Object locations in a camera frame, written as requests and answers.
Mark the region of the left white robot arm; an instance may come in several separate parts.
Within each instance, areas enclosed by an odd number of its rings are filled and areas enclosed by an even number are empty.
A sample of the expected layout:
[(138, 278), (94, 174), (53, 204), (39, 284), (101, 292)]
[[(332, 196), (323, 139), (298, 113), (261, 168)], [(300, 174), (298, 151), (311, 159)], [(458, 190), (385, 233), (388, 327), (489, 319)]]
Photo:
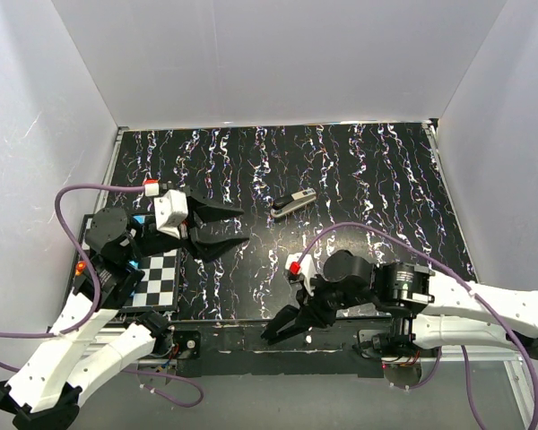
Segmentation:
[(115, 340), (93, 354), (86, 349), (113, 320), (143, 280), (136, 264), (156, 254), (185, 249), (212, 262), (247, 236), (215, 236), (203, 224), (234, 219), (244, 211), (216, 202), (186, 186), (180, 190), (153, 182), (132, 188), (153, 200), (153, 212), (139, 221), (123, 208), (97, 211), (83, 241), (68, 237), (81, 260), (65, 306), (40, 344), (7, 381), (0, 382), (0, 409), (17, 429), (66, 429), (84, 402), (134, 361), (168, 355), (175, 344), (171, 322), (150, 310), (134, 318)]

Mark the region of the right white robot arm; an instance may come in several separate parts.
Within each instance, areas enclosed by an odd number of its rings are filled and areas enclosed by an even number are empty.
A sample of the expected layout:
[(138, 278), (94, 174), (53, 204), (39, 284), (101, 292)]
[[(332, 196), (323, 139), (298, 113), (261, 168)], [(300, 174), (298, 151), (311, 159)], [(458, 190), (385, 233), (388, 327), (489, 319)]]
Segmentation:
[(270, 345), (309, 329), (334, 325), (340, 310), (372, 304), (391, 318), (389, 329), (359, 341), (366, 357), (413, 357), (443, 346), (522, 346), (538, 360), (538, 290), (509, 290), (470, 282), (419, 264), (375, 264), (339, 250), (317, 271), (309, 255), (292, 254), (285, 275), (299, 286), (265, 326)]

